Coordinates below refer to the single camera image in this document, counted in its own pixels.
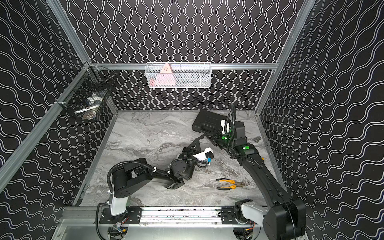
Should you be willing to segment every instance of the black wall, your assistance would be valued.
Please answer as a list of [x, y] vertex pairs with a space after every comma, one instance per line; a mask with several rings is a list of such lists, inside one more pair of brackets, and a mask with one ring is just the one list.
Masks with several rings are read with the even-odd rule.
[[318, 0], [262, 111], [309, 239], [384, 238], [384, 2]]
[[[303, 0], [61, 3], [95, 63], [275, 63]], [[150, 89], [143, 72], [124, 71], [114, 101], [122, 110], [226, 110], [231, 99], [254, 110], [270, 76], [213, 72], [209, 89]]]
[[44, 0], [0, 1], [0, 167], [82, 66]]
[[[0, 1], [0, 166], [82, 63], [44, 0]], [[0, 193], [0, 239], [51, 239], [72, 205], [112, 114], [75, 122], [63, 111]]]
[[112, 97], [118, 109], [131, 110], [238, 110], [253, 111], [271, 70], [213, 70], [207, 89], [149, 88], [144, 71], [121, 71]]
[[95, 63], [276, 62], [302, 0], [61, 0]]

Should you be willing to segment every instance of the gray marble tabletop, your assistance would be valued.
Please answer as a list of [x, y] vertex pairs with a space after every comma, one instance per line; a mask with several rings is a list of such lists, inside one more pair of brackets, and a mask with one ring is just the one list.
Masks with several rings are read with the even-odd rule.
[[[152, 166], [167, 168], [183, 147], [200, 136], [192, 131], [197, 114], [198, 111], [120, 112], [81, 206], [96, 206], [98, 202], [108, 200], [106, 175], [118, 162], [144, 157]], [[236, 120], [244, 122], [248, 141], [256, 146], [265, 158], [267, 168], [275, 175], [264, 142], [253, 140], [261, 135], [254, 113], [239, 111]], [[128, 205], [228, 206], [246, 198], [265, 204], [260, 190], [237, 160], [230, 159], [225, 150], [213, 146], [207, 139], [201, 140], [200, 144], [202, 149], [211, 147], [214, 150], [215, 158], [208, 168], [195, 167], [193, 178], [176, 190], [148, 183], [130, 196]], [[217, 178], [245, 182], [246, 186], [229, 191], [217, 190]]]

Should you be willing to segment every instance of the pliers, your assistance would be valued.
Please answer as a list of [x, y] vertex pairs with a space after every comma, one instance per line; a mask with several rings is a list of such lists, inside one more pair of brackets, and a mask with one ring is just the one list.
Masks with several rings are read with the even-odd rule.
[[218, 190], [231, 190], [231, 189], [235, 189], [236, 187], [244, 187], [245, 186], [244, 182], [236, 182], [235, 180], [230, 180], [227, 178], [218, 178], [218, 179], [216, 179], [216, 182], [230, 182], [233, 184], [232, 186], [229, 186], [229, 187], [216, 187], [216, 189], [218, 189]]

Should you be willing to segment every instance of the wire mesh basket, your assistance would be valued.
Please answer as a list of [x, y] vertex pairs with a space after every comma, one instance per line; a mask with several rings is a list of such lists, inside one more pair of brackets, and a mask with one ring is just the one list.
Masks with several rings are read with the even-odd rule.
[[66, 99], [59, 104], [76, 120], [97, 120], [116, 79], [117, 74], [114, 71], [92, 66]]
[[145, 76], [150, 88], [209, 88], [212, 67], [211, 63], [147, 63]]

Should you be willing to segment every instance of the wall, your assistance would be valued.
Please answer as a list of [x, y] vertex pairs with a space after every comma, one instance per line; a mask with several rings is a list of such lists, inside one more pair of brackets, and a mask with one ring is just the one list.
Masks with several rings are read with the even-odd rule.
[[[61, 0], [94, 63], [275, 63], [302, 3]], [[150, 89], [143, 72], [124, 71], [114, 101], [122, 110], [227, 110], [231, 98], [238, 110], [254, 110], [269, 76], [269, 70], [214, 71], [210, 89], [173, 90]]]
[[[43, 0], [0, 1], [1, 166], [82, 67]], [[50, 239], [79, 191], [112, 114], [63, 111], [0, 193], [0, 239]]]
[[318, 0], [262, 111], [317, 239], [384, 237], [384, 2]]
[[61, 0], [92, 62], [276, 62], [302, 0]]
[[42, 0], [0, 2], [0, 167], [82, 63]]
[[144, 71], [122, 71], [111, 94], [120, 110], [238, 110], [253, 111], [271, 70], [216, 70], [207, 89], [149, 88]]

